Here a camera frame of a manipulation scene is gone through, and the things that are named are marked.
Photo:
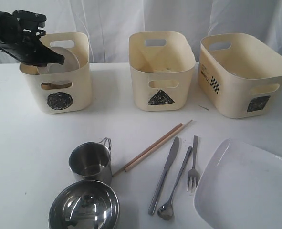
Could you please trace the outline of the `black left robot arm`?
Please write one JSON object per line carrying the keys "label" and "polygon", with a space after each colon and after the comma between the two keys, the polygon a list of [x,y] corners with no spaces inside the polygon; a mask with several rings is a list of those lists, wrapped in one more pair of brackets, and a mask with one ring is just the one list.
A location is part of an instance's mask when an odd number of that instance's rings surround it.
{"label": "black left robot arm", "polygon": [[46,35],[44,14],[25,10],[13,13],[0,11],[0,50],[30,66],[63,65],[65,57],[45,46],[40,38]]}

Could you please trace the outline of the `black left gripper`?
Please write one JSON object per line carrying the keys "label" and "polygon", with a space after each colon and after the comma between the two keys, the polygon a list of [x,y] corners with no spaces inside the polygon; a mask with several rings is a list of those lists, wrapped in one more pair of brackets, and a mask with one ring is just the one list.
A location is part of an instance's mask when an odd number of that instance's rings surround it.
{"label": "black left gripper", "polygon": [[65,57],[48,49],[38,38],[24,36],[15,42],[0,42],[0,50],[17,61],[35,67],[46,67],[48,64],[64,64]]}

